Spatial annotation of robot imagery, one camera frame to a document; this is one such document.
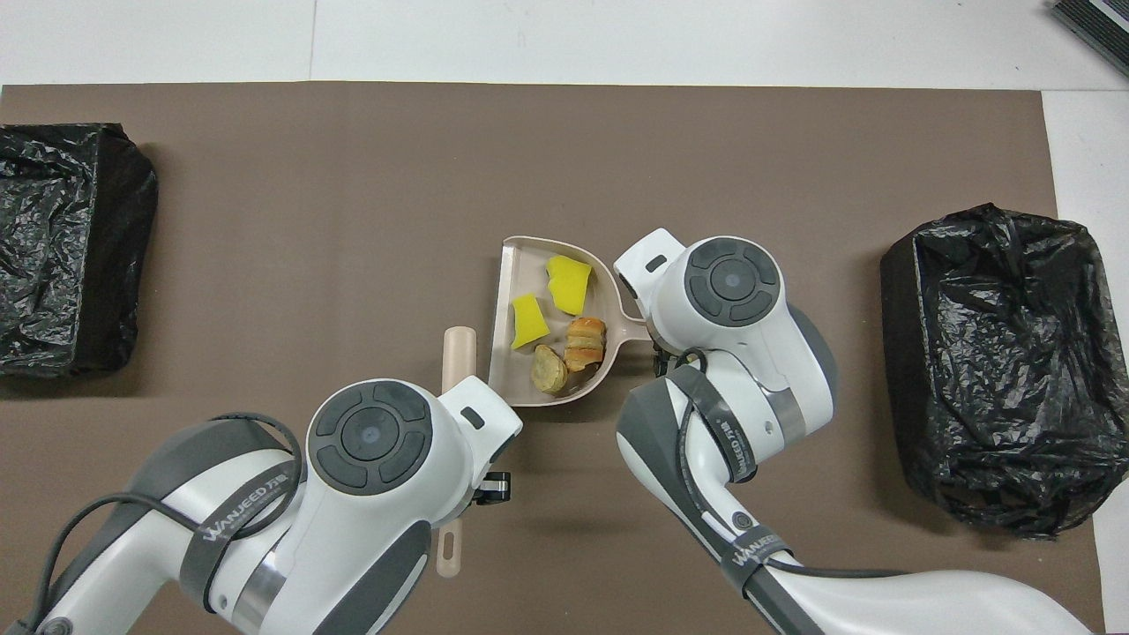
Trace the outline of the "grey ribbed device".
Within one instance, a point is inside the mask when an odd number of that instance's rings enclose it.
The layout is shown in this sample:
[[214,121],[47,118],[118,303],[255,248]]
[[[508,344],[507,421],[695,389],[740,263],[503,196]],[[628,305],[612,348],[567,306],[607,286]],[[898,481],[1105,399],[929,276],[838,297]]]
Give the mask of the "grey ribbed device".
[[1089,47],[1129,64],[1129,0],[1056,0],[1050,11]]

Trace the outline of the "small yellow sponge piece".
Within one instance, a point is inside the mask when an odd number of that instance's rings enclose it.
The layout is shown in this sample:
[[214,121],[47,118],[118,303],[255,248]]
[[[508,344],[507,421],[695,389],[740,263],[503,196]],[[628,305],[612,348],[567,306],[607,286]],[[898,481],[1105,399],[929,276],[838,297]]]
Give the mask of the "small yellow sponge piece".
[[511,299],[513,337],[511,350],[520,349],[549,336],[551,329],[542,313],[539,297],[534,293]]

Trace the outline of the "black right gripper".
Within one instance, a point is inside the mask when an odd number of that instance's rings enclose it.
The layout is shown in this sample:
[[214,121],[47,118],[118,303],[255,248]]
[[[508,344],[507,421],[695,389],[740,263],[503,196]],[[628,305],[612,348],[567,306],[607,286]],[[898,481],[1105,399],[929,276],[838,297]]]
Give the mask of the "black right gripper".
[[653,342],[653,373],[654,377],[665,377],[669,369],[677,369],[677,367],[693,364],[700,359],[700,350],[697,348],[690,348],[686,351],[682,351],[677,355],[669,353],[669,350],[662,348],[660,343]]

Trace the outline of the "beige hand brush black bristles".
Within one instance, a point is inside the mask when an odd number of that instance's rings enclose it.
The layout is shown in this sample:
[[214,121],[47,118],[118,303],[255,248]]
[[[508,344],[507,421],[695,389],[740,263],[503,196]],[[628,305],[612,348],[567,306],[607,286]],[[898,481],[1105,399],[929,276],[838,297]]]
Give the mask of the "beige hand brush black bristles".
[[[476,374],[476,332],[467,327],[452,327],[444,333],[441,391],[447,392],[463,379]],[[455,579],[462,571],[462,519],[452,517],[437,534],[436,571],[443,579]]]

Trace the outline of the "orange striped croissant piece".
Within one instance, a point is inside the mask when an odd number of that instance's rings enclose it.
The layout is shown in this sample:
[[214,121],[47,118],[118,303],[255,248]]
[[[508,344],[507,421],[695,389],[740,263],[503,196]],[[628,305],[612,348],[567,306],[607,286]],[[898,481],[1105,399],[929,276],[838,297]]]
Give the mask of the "orange striped croissant piece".
[[572,373],[601,364],[609,327],[599,318],[575,318],[564,334],[564,367]]

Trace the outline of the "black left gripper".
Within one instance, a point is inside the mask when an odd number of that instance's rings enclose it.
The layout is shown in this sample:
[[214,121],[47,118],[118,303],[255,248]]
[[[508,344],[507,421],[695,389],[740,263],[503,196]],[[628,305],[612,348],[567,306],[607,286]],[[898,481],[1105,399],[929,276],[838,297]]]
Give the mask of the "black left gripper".
[[484,471],[473,480],[471,504],[479,506],[502,504],[511,501],[511,473],[508,471]]

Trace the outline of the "pale beige ridged foam piece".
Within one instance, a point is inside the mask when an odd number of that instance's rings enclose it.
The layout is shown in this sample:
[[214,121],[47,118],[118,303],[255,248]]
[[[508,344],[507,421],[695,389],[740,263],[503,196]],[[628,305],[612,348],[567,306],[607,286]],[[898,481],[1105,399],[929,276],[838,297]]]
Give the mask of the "pale beige ridged foam piece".
[[564,365],[564,358],[553,348],[544,343],[534,348],[531,382],[536,390],[549,395],[561,393],[568,385],[569,375],[570,371]]

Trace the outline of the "brown table mat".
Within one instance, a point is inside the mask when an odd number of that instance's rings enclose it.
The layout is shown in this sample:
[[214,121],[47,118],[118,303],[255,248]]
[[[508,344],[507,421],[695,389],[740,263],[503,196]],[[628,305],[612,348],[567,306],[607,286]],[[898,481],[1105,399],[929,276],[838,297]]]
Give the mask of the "brown table mat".
[[0,632],[75,511],[172,434],[254,411],[300,435],[359,379],[436,390],[449,327],[488,365],[506,237],[610,264],[655,228],[765,246],[834,353],[834,421],[733,488],[802,562],[997,573],[1103,630],[1089,525],[1042,542],[954,521],[908,487],[886,395],[890,246],[984,202],[1056,212],[1038,93],[8,86],[0,122],[119,122],[159,180],[125,369],[0,379]]

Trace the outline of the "large yellow sponge piece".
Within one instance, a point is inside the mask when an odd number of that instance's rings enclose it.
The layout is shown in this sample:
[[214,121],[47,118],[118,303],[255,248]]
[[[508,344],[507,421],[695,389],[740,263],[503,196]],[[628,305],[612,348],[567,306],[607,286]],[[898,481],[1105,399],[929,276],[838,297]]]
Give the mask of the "large yellow sponge piece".
[[554,306],[564,314],[580,318],[584,313],[592,266],[569,256],[551,256],[546,261],[549,290]]

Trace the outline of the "beige plastic dustpan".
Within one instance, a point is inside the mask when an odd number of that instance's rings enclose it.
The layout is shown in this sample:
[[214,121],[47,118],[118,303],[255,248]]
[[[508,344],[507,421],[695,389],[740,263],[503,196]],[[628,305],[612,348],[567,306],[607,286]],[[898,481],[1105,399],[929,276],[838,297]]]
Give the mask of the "beige plastic dustpan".
[[[590,266],[585,312],[586,318],[598,318],[606,327],[603,362],[569,379],[560,393],[539,391],[531,379],[535,342],[513,349],[515,321],[511,302],[532,295],[550,329],[539,339],[558,354],[564,353],[567,328],[574,316],[558,310],[548,289],[550,277],[546,264],[550,258],[568,256]],[[625,314],[621,284],[609,266],[588,250],[576,245],[533,236],[517,235],[504,240],[500,258],[497,302],[493,318],[488,385],[513,407],[548,407],[574,402],[589,394],[609,376],[618,358],[618,350],[628,342],[649,342],[647,327],[641,318]]]

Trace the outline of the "black bag lined bin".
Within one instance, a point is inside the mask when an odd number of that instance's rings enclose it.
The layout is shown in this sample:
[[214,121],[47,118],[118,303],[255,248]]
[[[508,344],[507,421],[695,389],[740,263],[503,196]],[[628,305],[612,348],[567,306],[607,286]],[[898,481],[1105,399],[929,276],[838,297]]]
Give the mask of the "black bag lined bin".
[[1052,540],[1129,475],[1129,367],[1078,221],[978,205],[879,258],[908,486],[956,521]]
[[0,377],[128,364],[158,193],[116,122],[0,125]]

